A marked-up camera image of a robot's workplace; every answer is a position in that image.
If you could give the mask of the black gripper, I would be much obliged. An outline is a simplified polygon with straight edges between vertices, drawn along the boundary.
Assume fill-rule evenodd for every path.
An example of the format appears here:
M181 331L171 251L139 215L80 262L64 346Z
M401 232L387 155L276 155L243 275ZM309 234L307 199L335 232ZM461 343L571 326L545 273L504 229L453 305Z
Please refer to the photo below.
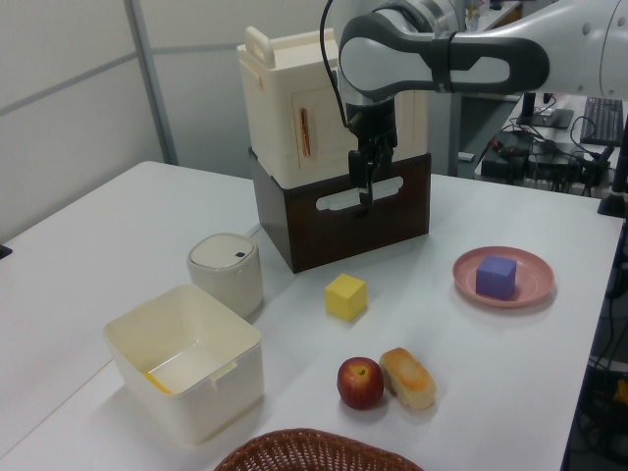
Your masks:
M345 109L348 130L357 138L358 146L373 143L372 168L366 154L359 150L348 152L350 183L357 189L361 204L372 204L372 169L390 171L393 151L397 147L395 101L390 98L367 105L346 104Z

